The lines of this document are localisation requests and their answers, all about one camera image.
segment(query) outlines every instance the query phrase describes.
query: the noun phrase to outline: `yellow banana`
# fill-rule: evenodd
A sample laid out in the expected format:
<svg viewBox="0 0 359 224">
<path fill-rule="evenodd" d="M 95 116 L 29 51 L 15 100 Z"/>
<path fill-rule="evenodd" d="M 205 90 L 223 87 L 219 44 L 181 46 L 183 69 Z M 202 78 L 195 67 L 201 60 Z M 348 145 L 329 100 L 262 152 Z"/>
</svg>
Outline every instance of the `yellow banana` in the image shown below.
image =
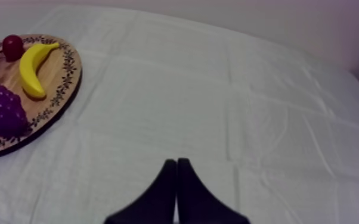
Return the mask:
<svg viewBox="0 0 359 224">
<path fill-rule="evenodd" d="M 45 91 L 36 76 L 36 70 L 43 62 L 50 50 L 58 48 L 59 43 L 42 44 L 31 46 L 21 57 L 20 73 L 21 85 L 25 92 L 34 98 L 44 98 Z"/>
</svg>

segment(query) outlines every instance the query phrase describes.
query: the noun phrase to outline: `wooden tray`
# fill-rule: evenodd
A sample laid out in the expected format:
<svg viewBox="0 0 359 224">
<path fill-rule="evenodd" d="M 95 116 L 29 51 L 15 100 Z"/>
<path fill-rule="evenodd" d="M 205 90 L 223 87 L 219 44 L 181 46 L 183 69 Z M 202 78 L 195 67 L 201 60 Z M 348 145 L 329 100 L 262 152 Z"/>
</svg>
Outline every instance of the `wooden tray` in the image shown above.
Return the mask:
<svg viewBox="0 0 359 224">
<path fill-rule="evenodd" d="M 19 60 L 8 63 L 3 54 L 0 54 L 0 84 L 20 96 L 30 123 L 30 131 L 25 136 L 10 139 L 0 137 L 0 155 L 28 144 L 58 120 L 74 99 L 81 83 L 81 59 L 72 45 L 49 35 L 21 35 L 21 38 L 25 49 L 34 43 L 59 42 L 60 47 L 51 51 L 38 70 L 38 79 L 47 93 L 47 97 L 42 101 L 29 99 L 22 90 L 18 69 Z"/>
</svg>

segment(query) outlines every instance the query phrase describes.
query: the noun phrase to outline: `apple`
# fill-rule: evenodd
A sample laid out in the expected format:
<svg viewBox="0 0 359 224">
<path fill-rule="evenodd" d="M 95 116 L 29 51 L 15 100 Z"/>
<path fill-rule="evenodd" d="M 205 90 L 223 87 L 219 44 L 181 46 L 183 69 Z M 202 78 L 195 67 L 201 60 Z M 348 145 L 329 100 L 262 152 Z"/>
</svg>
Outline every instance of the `apple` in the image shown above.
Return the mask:
<svg viewBox="0 0 359 224">
<path fill-rule="evenodd" d="M 4 38 L 2 47 L 3 54 L 8 62 L 17 61 L 25 52 L 24 43 L 17 35 L 9 35 Z"/>
</svg>

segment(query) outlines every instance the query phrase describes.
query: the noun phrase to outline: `purple grapes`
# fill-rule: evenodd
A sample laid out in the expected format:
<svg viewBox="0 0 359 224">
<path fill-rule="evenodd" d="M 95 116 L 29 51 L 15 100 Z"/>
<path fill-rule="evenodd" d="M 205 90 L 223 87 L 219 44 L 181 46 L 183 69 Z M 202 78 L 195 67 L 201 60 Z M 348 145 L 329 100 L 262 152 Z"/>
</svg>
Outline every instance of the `purple grapes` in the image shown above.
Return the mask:
<svg viewBox="0 0 359 224">
<path fill-rule="evenodd" d="M 18 95 L 0 85 L 0 136 L 21 136 L 28 128 L 26 113 Z"/>
</svg>

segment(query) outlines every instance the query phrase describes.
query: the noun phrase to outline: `white tablecloth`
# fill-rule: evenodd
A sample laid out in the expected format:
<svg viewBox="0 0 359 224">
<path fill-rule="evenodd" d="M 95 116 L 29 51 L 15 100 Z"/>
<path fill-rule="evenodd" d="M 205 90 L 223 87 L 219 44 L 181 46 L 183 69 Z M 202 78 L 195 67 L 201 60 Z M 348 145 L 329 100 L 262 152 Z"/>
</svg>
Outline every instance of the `white tablecloth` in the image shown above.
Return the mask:
<svg viewBox="0 0 359 224">
<path fill-rule="evenodd" d="M 102 223 L 178 157 L 253 224 L 359 223 L 359 83 L 346 71 L 108 7 L 0 5 L 0 39 L 12 33 L 74 44 L 83 81 L 61 120 L 0 158 L 0 224 Z"/>
</svg>

